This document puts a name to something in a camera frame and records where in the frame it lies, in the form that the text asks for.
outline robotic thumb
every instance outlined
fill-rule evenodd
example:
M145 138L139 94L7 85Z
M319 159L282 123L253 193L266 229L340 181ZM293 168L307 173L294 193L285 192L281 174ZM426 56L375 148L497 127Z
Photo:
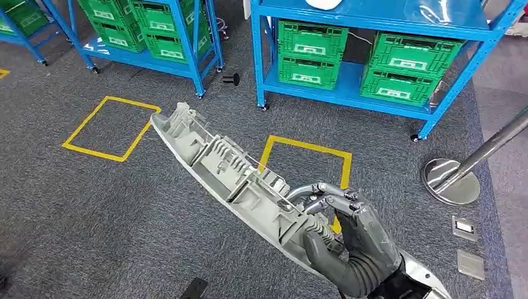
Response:
M338 289L351 297L368 295L380 283L377 267L371 259L345 262L326 249L316 232L305 232L304 249L311 267L333 282Z

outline stacked green crates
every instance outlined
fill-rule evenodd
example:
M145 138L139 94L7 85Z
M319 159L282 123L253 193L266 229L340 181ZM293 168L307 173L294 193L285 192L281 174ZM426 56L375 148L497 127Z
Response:
M128 0L79 0L79 4L107 45L136 53L146 48Z
M462 40L378 32L360 94L424 106L455 59Z
M147 47L156 59L185 63L181 38L176 30L172 12L167 4L130 0L133 12L138 20L141 32L145 36ZM180 6L187 29L187 35L193 40L194 0L181 0ZM198 57L202 57L211 47L209 26L203 4L199 5Z
M348 28L279 20L279 81L333 90Z
M35 1L0 0L0 6L25 36L31 35L48 24L48 19ZM10 28L1 18L0 33L15 34L13 28Z

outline metal pole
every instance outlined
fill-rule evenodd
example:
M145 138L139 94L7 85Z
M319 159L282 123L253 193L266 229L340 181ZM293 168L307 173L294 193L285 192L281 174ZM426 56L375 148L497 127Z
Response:
M461 164L449 159L434 159L422 171L422 181L437 199L448 204L468 204L480 193L480 183L471 172L499 148L528 126L528 107L525 107L504 128L488 139Z

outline yellow floor marking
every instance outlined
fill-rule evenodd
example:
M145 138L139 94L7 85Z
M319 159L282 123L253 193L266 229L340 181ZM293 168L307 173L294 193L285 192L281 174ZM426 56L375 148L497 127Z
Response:
M3 79L5 76L9 75L11 71L0 69L0 79Z
M350 169L352 167L352 153L348 153L346 151L339 151L333 148L326 148L324 146L314 145L311 143L306 143L306 142L288 139L288 138L275 136L275 135L268 136L268 141L266 142L266 146L264 147L264 151L262 152L262 155L260 157L260 162L259 162L260 165L258 166L258 169L260 171L264 170L264 167L266 166L268 160L270 159L271 148L273 147L273 144L276 142L283 143L285 145L292 145L292 146L298 146L300 148L306 148L307 150L319 151L321 153L333 154L334 156L343 158L343 167L341 169L341 185L339 187L341 189L348 188L348 182L350 179ZM337 220L336 216L334 216L334 223L330 225L330 228L336 234L341 233L341 225L339 225L339 221Z
M110 160L117 161L117 162L123 162L124 160L126 160L128 158L130 153L132 153L132 151L134 150L134 148L138 144L138 142L141 139L141 137L143 137L143 134L145 134L145 132L148 130L148 128L150 126L150 121L147 121L147 124L145 124L143 129L141 129L139 135L136 137L136 139L134 139L134 141L132 142L130 147L126 150L126 152L125 152L125 154L123 156L115 156L113 154L106 154L106 153L102 153L100 151L93 151L91 149L81 148L80 146L76 146L76 145L73 145L73 144L70 143L77 136L77 134L79 134L80 130L88 123L88 121L97 113L97 111L99 111L101 109L101 107L109 100L116 101L116 102L121 102L121 103L126 103L126 104L130 104L130 105L134 105L134 106L139 106L139 107L143 107L143 108L152 109L152 110L156 111L156 113L160 113L161 112L161 108L159 108L158 106L145 104L145 103L140 103L140 102L136 102L136 101L132 101L132 100L127 100L125 98L111 97L111 96L107 95L107 96L104 97L104 99L101 101L101 103L99 103L99 105L97 105L97 107L95 107L94 111L92 111L82 121L82 123L79 125L79 127L77 127L77 129L75 129L75 131L73 131L73 133L70 135L70 137L68 137L68 139L66 139L66 141L64 141L64 143L62 144L62 146L64 148L67 148L67 149L72 150L72 151L78 151L78 152L81 152L81 153L90 154L92 156L96 156L96 157L99 157L99 158L110 159Z

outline caster wheel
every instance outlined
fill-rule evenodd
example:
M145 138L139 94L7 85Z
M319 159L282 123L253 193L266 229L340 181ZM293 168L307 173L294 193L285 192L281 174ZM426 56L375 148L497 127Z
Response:
M258 107L260 109L260 111L268 111L270 109L270 105L269 104L264 104L264 106L259 106Z
M411 141L418 142L420 140L422 139L418 137L418 134L411 135Z

